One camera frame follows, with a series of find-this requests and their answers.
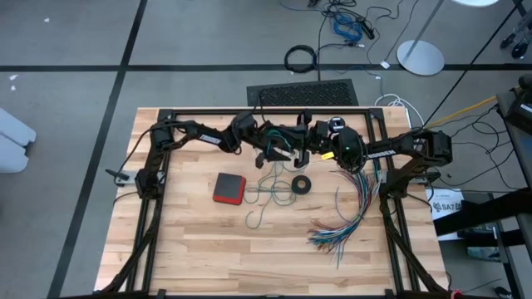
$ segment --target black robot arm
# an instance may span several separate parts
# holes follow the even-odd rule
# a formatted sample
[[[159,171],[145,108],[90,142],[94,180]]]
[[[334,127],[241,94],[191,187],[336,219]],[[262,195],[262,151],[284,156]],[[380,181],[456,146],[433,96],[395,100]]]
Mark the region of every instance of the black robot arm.
[[[258,125],[251,111],[236,115],[227,128],[217,130],[198,124],[193,120],[163,120],[150,128],[150,152],[145,167],[135,177],[139,196],[142,199],[160,197],[158,172],[165,153],[182,148],[190,140],[200,140],[218,146],[226,153],[239,154],[242,142],[260,150],[255,166],[261,168],[264,161],[289,161],[293,154],[296,168],[309,162],[310,154],[327,154],[340,168],[351,173],[362,169],[368,159],[388,155],[407,154],[417,161],[414,172],[425,172],[428,167],[442,166],[452,160],[451,138],[442,132],[417,130],[394,138],[365,144],[362,137],[343,120],[336,125],[331,121],[317,120],[309,127],[312,115],[303,111],[296,125],[274,125],[269,120]],[[181,136],[175,140],[173,129]]]

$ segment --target white sticker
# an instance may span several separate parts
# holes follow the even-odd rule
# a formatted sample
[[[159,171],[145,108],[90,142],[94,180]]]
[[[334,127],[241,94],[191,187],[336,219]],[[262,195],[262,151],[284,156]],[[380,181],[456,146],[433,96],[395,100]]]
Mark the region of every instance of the white sticker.
[[[207,135],[201,135],[199,137],[200,140],[203,140],[205,142],[209,142],[213,145],[217,145],[219,144],[222,140],[219,140],[218,138],[215,138],[215,137],[212,137],[212,136],[207,136]]]
[[[426,197],[431,199],[432,206],[432,219],[436,220],[438,218],[447,216],[454,212],[461,210],[461,202],[464,199],[462,193],[459,189],[438,189],[434,188],[434,195],[432,195],[432,189],[428,188],[426,190]],[[449,233],[444,236],[438,237],[438,241],[446,240],[456,240],[459,239],[457,233]]]
[[[387,69],[388,67],[390,67],[390,64],[386,61],[381,61],[381,66]]]

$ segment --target floor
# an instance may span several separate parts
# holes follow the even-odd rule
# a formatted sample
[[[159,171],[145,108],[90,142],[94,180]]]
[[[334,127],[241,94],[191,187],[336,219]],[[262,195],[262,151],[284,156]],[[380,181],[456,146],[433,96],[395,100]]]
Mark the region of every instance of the floor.
[[[381,5],[395,12],[397,2],[359,0],[355,10],[362,13],[370,5]],[[390,51],[414,2],[401,3],[397,20],[376,22],[382,37],[370,52],[371,63]],[[283,3],[304,9],[306,1]],[[397,45],[416,36],[436,3],[416,5]],[[523,6],[531,8],[532,1]],[[384,92],[407,99],[427,118],[513,7],[511,0],[482,9],[444,2],[423,36],[442,51],[444,71],[429,77],[403,71],[394,48],[387,59],[392,66],[374,71]],[[381,13],[371,10],[368,18]],[[516,10],[432,120],[506,91],[532,70],[532,56],[516,61],[499,49],[519,19]],[[1,297],[92,291],[116,194],[104,169],[116,169],[125,158],[137,107],[244,106],[246,86],[315,81],[315,72],[284,71],[283,56],[294,45],[315,47],[321,22],[316,12],[291,11],[277,1],[1,1],[0,106],[37,132],[27,168],[0,175]],[[326,24],[321,43],[329,42],[342,40]],[[350,64],[367,66],[371,41],[364,37],[362,43],[364,48],[324,50],[322,63],[337,71]],[[307,57],[296,55],[294,61],[304,63]],[[324,71],[323,79],[352,79],[360,105],[373,105],[380,95],[379,79],[364,71],[337,71]],[[419,124],[415,116],[412,119]],[[486,120],[503,130],[495,113]],[[443,130],[451,134],[462,125]],[[455,137],[467,140],[495,144],[493,136],[473,130]],[[501,135],[501,142],[507,140]],[[494,159],[503,160],[510,147],[497,149]],[[490,167],[481,149],[456,145],[454,152],[455,162],[441,169],[448,183]],[[514,155],[501,171],[512,187],[525,186]],[[495,171],[460,188],[508,190]],[[441,248],[453,288],[469,290],[503,277],[468,293],[493,296],[492,287],[506,284],[500,264],[468,258],[460,242],[441,243]],[[515,256],[522,257],[521,271],[530,279],[532,270],[522,249],[516,248]]]

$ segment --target bundle of wires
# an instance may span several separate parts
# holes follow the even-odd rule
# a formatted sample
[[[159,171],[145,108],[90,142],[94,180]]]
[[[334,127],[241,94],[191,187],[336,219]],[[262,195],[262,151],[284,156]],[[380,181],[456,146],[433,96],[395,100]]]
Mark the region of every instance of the bundle of wires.
[[[423,120],[423,117],[421,117],[421,114],[419,113],[419,111],[416,109],[416,107],[414,107],[412,104],[410,104],[407,100],[405,99],[402,99],[400,96],[396,95],[396,94],[385,94],[385,95],[382,95],[382,96],[379,96],[376,100],[375,100],[375,106],[377,106],[379,104],[379,101],[381,101],[382,99],[386,98],[386,97],[395,97],[395,99],[391,102],[389,102],[387,105],[388,106],[393,106],[393,107],[396,107],[396,106],[401,106],[401,107],[405,107],[405,104],[407,104],[408,106],[410,106],[414,112],[416,112],[416,115],[417,117],[419,118],[419,120],[421,121],[421,126],[425,125],[425,121]]]
[[[331,18],[332,31],[344,38],[345,42],[359,42],[362,39],[362,25],[351,16],[336,12]]]
[[[288,169],[284,165],[283,161],[276,161],[273,162],[272,168],[269,170],[269,172],[263,176],[257,183],[257,187],[248,187],[245,189],[244,192],[244,201],[249,204],[257,203],[260,198],[261,193],[269,193],[268,201],[263,205],[263,207],[260,210],[259,220],[257,224],[250,225],[249,224],[249,216],[251,216],[254,211],[249,212],[246,215],[245,224],[248,228],[256,229],[259,228],[260,224],[263,221],[263,215],[264,215],[264,209],[270,203],[272,200],[275,204],[278,206],[289,206],[292,203],[295,203],[297,195],[292,191],[292,185],[289,182],[283,181],[279,179],[279,176],[283,173],[284,170],[291,172],[291,173],[300,173],[305,170],[307,166],[301,168],[301,169]],[[273,182],[269,185],[269,187],[265,187],[264,185],[268,182],[273,180]],[[246,197],[246,193],[256,193],[257,197],[253,200],[249,200]]]
[[[360,171],[356,174],[350,174],[343,169],[334,171],[333,173],[340,174],[343,178],[355,185],[355,188],[358,191],[358,214],[351,220],[344,218],[340,214],[336,196],[336,209],[338,215],[345,221],[345,224],[339,227],[331,227],[314,219],[312,223],[315,228],[309,230],[312,235],[308,238],[308,241],[324,252],[329,253],[334,250],[335,253],[332,260],[334,261],[336,258],[337,267],[339,267],[345,244],[349,239],[349,236],[351,236],[351,234],[358,228],[358,225],[364,219],[367,210],[372,205],[373,199],[378,195],[383,173],[377,172],[375,174],[366,174],[365,171]]]

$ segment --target wooden tabletop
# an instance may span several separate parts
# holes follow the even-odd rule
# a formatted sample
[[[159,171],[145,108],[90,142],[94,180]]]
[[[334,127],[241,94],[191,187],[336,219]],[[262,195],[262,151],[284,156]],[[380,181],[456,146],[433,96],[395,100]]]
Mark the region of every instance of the wooden tabletop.
[[[382,109],[390,136],[408,130],[402,107]],[[156,122],[157,113],[155,108],[137,111],[128,153],[140,134]],[[363,116],[338,113],[313,115],[313,119],[327,120],[331,116],[343,117],[368,142]],[[232,117],[187,115],[186,119],[223,130]],[[288,125],[295,124],[296,115],[266,114],[265,117],[275,124]],[[374,126],[378,132],[377,122]],[[144,138],[126,169],[142,168],[149,148],[149,138]],[[253,211],[249,224],[255,225],[269,194],[261,194],[255,204],[215,203],[212,196],[219,172],[243,175],[248,188],[255,187],[271,170],[272,164],[268,163],[262,169],[256,169],[256,155],[248,145],[242,145],[242,154],[237,156],[200,141],[191,141],[183,149],[172,152],[150,292],[156,293],[164,288],[169,294],[381,295],[384,289],[395,288],[378,201],[369,208],[361,225],[349,238],[339,268],[336,263],[331,263],[332,254],[319,252],[307,243],[311,220],[319,219],[332,226],[342,224],[334,203],[337,188],[342,214],[351,217],[358,211],[353,185],[329,172],[337,169],[335,161],[312,156],[304,170],[312,181],[310,193],[298,196],[290,206],[270,202],[264,210],[260,227],[256,229],[245,225],[245,217]],[[408,160],[405,156],[394,157],[396,167]],[[291,163],[286,163],[286,167],[293,168]],[[366,170],[372,171],[371,163],[367,163]],[[285,171],[280,179],[291,182],[295,175]],[[120,188],[117,196],[134,190],[133,186]],[[411,185],[409,193],[426,199],[421,186]],[[253,193],[246,195],[249,200],[257,196]],[[440,285],[446,287],[446,272],[429,207],[409,198],[403,199],[403,204],[413,252]],[[116,203],[96,290],[107,285],[130,256],[139,210],[140,200],[136,194]],[[401,251],[397,251],[405,288],[409,289],[406,262]],[[143,257],[137,272],[137,288],[144,261]]]

